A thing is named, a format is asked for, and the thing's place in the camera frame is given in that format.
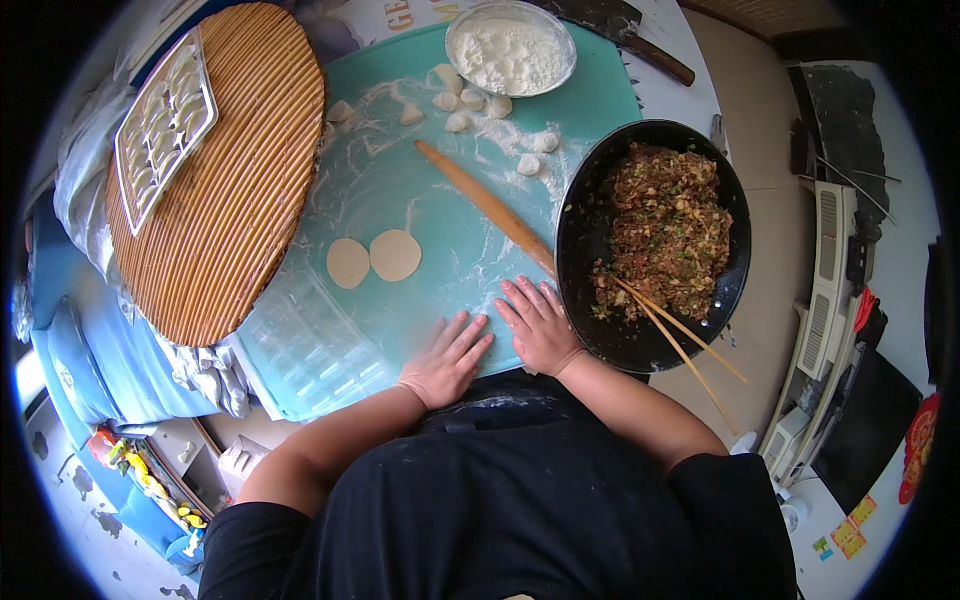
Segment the round bamboo tray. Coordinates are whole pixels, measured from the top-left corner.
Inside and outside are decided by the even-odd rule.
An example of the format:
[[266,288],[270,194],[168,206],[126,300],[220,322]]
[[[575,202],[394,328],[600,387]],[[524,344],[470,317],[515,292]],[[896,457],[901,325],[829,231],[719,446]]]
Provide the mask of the round bamboo tray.
[[176,344],[214,344],[270,281],[297,228],[324,126],[327,84],[303,29],[271,4],[200,23],[220,117],[133,237],[114,161],[110,235],[144,316]]

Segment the ground meat filling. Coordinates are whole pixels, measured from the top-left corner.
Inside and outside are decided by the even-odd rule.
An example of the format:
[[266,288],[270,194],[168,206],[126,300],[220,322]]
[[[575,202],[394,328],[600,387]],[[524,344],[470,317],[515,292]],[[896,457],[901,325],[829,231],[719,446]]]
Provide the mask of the ground meat filling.
[[717,165],[692,152],[645,144],[601,188],[616,207],[612,262],[598,258],[591,282],[593,316],[607,319],[622,307],[627,323],[644,316],[610,275],[623,279],[661,307],[696,320],[710,308],[716,278],[730,255],[730,213],[717,205]]

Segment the knife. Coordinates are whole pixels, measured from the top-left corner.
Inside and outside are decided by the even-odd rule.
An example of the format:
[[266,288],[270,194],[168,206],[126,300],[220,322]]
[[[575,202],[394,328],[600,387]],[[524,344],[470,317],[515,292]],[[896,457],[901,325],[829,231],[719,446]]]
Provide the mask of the knife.
[[524,1],[630,50],[687,87],[693,85],[696,75],[688,66],[636,34],[643,13],[624,0]]

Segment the metal bowl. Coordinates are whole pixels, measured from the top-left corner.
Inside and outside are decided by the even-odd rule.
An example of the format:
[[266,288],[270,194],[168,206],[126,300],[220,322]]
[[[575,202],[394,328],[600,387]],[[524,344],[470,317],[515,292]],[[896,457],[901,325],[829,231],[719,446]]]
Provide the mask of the metal bowl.
[[[593,261],[611,258],[606,239],[612,234],[613,206],[607,202],[601,186],[611,171],[627,157],[631,142],[662,146],[677,152],[692,152],[717,163],[717,203],[733,217],[730,227],[730,257],[726,270],[717,277],[713,304],[703,322],[694,321],[669,310],[679,322],[708,344],[723,331],[747,281],[750,268],[750,212],[747,197],[733,168],[705,137],[673,121],[644,120],[625,125],[610,133],[584,158],[566,190],[564,210],[557,224],[557,280],[564,310],[584,346],[595,356],[625,372],[651,373],[681,365],[684,360],[657,327],[640,318],[627,324],[622,311],[598,321],[590,306],[596,303],[590,270]],[[700,346],[686,337],[666,319],[660,319],[690,357]]]
[[477,84],[476,81],[467,75],[464,75],[463,65],[458,64],[456,57],[453,55],[453,39],[456,38],[459,32],[462,31],[465,26],[468,26],[471,23],[487,19],[508,19],[511,21],[529,23],[531,25],[543,28],[548,34],[551,34],[557,39],[557,43],[560,46],[561,65],[563,66],[560,78],[544,89],[539,89],[535,92],[521,95],[498,95],[507,95],[511,98],[539,96],[540,94],[545,94],[548,91],[557,89],[563,85],[566,80],[570,79],[571,75],[573,75],[573,69],[575,69],[577,66],[577,47],[573,43],[573,37],[570,36],[570,32],[566,30],[566,27],[564,27],[564,24],[560,22],[560,19],[544,9],[527,4],[526,2],[519,2],[517,0],[497,0],[494,2],[487,2],[461,12],[457,18],[450,22],[450,26],[446,30],[446,37],[444,39],[446,56],[450,60],[450,64],[457,69],[457,72],[459,72],[460,75],[470,83],[476,85],[484,91],[490,92],[491,94],[497,94],[496,91],[487,89],[482,85]]

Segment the wok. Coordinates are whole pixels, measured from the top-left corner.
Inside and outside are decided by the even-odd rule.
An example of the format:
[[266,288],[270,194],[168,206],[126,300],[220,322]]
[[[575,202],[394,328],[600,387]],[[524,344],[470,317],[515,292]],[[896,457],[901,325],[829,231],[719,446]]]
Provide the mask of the wok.
[[[723,330],[733,314],[750,267],[750,212],[740,181],[733,168],[705,137],[686,125],[673,121],[644,120],[625,125],[610,133],[593,147],[577,168],[566,189],[564,208],[557,224],[555,258],[557,279],[564,309],[574,331],[593,355],[624,372],[651,373],[672,369],[683,358],[646,318],[627,324],[621,310],[604,321],[592,317],[596,304],[590,270],[597,258],[611,259],[605,241],[612,235],[615,208],[600,192],[601,184],[621,160],[627,157],[631,142],[706,156],[717,163],[717,203],[733,217],[730,229],[730,258],[726,270],[717,278],[713,304],[706,324],[668,309],[678,321],[707,343]],[[681,348],[692,358],[701,351],[679,329],[660,319]]]

